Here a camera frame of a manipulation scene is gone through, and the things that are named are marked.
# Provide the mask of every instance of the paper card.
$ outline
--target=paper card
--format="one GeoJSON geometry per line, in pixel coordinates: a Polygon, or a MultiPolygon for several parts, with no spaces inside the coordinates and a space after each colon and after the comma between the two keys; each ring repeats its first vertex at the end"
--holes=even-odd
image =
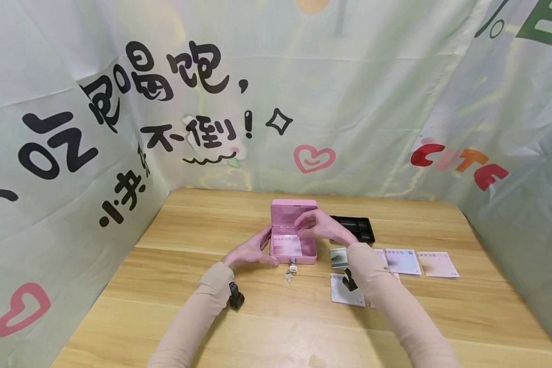
{"type": "Polygon", "coordinates": [[[366,306],[364,294],[357,288],[350,291],[343,285],[343,275],[338,273],[331,274],[331,301],[334,303],[343,303],[353,306],[366,306]]]}
{"type": "Polygon", "coordinates": [[[417,252],[425,275],[430,278],[459,278],[447,252],[417,252]]]}
{"type": "Polygon", "coordinates": [[[331,268],[348,267],[347,249],[345,247],[331,249],[330,255],[331,255],[331,268]]]}
{"type": "Polygon", "coordinates": [[[410,275],[422,274],[413,249],[386,249],[386,255],[391,272],[410,275]]]}
{"type": "Polygon", "coordinates": [[[275,256],[300,257],[303,255],[301,240],[296,235],[275,235],[273,241],[273,252],[275,256]]]}
{"type": "MultiPolygon", "coordinates": [[[[386,265],[384,269],[387,271],[390,271],[390,269],[388,268],[388,260],[386,259],[386,254],[384,252],[384,249],[374,249],[374,250],[376,251],[377,255],[382,257],[382,259],[384,259],[384,264],[386,265]]],[[[401,279],[399,278],[399,274],[397,274],[396,272],[393,272],[393,275],[395,275],[397,280],[401,281],[401,279]]]]}

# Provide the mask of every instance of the box lid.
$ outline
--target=box lid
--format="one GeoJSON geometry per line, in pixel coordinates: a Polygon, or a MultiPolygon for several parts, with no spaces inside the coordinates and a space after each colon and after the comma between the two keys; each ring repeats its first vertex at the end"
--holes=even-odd
{"type": "Polygon", "coordinates": [[[270,206],[272,226],[292,228],[295,220],[303,212],[316,208],[316,201],[313,200],[272,200],[270,206]]]}

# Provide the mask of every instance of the fabric backdrop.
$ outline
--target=fabric backdrop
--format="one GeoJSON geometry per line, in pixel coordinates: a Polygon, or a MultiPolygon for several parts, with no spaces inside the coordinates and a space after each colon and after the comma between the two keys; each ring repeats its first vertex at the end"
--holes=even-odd
{"type": "Polygon", "coordinates": [[[179,187],[453,202],[552,335],[552,0],[1,0],[0,367],[179,187]]]}

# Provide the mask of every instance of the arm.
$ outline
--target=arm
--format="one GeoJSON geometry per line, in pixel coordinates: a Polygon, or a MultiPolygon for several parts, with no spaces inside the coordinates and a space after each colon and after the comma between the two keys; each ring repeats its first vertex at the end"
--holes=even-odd
{"type": "Polygon", "coordinates": [[[194,294],[184,303],[153,353],[148,368],[187,368],[215,317],[225,308],[233,281],[232,269],[241,263],[260,261],[278,265],[278,260],[263,253],[272,226],[254,234],[231,249],[222,261],[214,264],[198,283],[194,294]]]}
{"type": "Polygon", "coordinates": [[[452,368],[458,361],[417,299],[384,269],[384,260],[368,244],[355,243],[347,251],[352,278],[376,305],[407,352],[415,368],[452,368]]]}
{"type": "Polygon", "coordinates": [[[229,300],[232,281],[233,271],[226,264],[209,268],[168,327],[148,368],[190,367],[202,338],[229,300]]]}

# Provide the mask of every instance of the person's right hand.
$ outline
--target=person's right hand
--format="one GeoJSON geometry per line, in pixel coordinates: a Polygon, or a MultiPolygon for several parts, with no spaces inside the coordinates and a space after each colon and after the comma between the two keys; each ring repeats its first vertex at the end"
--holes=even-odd
{"type": "Polygon", "coordinates": [[[312,210],[302,213],[294,222],[294,228],[296,229],[296,234],[301,238],[328,238],[346,247],[358,243],[358,240],[350,230],[343,227],[322,210],[312,210]]]}

